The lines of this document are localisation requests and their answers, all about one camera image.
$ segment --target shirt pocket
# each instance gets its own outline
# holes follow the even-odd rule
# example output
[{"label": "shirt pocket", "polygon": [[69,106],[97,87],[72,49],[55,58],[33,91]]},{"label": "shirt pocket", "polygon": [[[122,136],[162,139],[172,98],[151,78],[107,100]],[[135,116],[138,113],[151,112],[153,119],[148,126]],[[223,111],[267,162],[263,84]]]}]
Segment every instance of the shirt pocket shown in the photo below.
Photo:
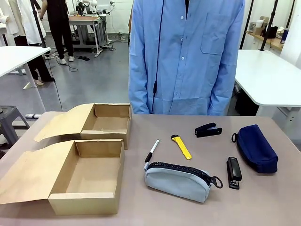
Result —
[{"label": "shirt pocket", "polygon": [[201,44],[202,53],[221,55],[229,26],[230,16],[208,13]]}]

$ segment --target pencil case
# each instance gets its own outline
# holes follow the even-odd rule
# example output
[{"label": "pencil case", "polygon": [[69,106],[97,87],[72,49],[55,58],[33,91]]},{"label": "pencil case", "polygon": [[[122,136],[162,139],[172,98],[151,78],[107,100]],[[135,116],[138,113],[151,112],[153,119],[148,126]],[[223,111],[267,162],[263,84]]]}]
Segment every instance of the pencil case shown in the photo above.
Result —
[{"label": "pencil case", "polygon": [[232,135],[245,162],[258,173],[276,173],[278,156],[258,125],[243,127]]},{"label": "pencil case", "polygon": [[211,177],[208,172],[193,167],[147,162],[144,170],[147,186],[197,202],[205,202],[212,184],[222,188],[222,181],[218,177]]}]

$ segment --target chair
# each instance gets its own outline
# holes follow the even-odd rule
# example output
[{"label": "chair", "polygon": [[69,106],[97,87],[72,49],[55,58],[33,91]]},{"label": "chair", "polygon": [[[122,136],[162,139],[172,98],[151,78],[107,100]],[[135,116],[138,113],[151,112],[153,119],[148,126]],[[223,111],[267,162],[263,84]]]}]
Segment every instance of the chair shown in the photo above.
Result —
[{"label": "chair", "polygon": [[[13,126],[13,121],[20,117],[25,126]],[[14,145],[19,139],[15,129],[29,129],[25,118],[15,106],[0,106],[0,135],[3,134],[8,141],[9,147]]]}]

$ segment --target blue shirt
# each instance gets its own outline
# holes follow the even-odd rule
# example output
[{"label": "blue shirt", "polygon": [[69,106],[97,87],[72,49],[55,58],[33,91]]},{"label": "blue shirt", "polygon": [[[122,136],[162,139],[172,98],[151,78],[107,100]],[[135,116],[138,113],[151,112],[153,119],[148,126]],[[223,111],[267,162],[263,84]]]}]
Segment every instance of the blue shirt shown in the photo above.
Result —
[{"label": "blue shirt", "polygon": [[134,0],[129,98],[134,113],[223,115],[235,80],[245,0]]}]

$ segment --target black pants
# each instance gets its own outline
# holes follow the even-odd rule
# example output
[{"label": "black pants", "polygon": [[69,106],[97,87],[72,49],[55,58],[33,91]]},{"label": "black pants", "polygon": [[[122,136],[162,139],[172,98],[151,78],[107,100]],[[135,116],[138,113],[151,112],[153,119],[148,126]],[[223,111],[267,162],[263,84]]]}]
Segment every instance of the black pants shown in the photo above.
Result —
[{"label": "black pants", "polygon": [[[27,39],[25,36],[18,36],[18,37],[15,37],[14,39],[15,39],[16,46],[28,46]],[[45,64],[42,56],[38,56],[37,58],[29,61],[28,66],[29,66],[30,72],[32,73],[33,79],[38,80],[38,78],[39,78],[39,75],[36,72],[36,69],[39,71],[42,81],[49,81],[51,79],[51,76],[49,74],[49,71],[46,67],[46,64]]]},{"label": "black pants", "polygon": [[60,21],[49,21],[50,31],[55,41],[55,47],[58,52],[58,56],[60,59],[64,58],[64,44],[67,48],[68,55],[73,56],[73,46],[72,46],[72,38],[71,38],[71,30],[69,26],[69,20],[64,19]]}]

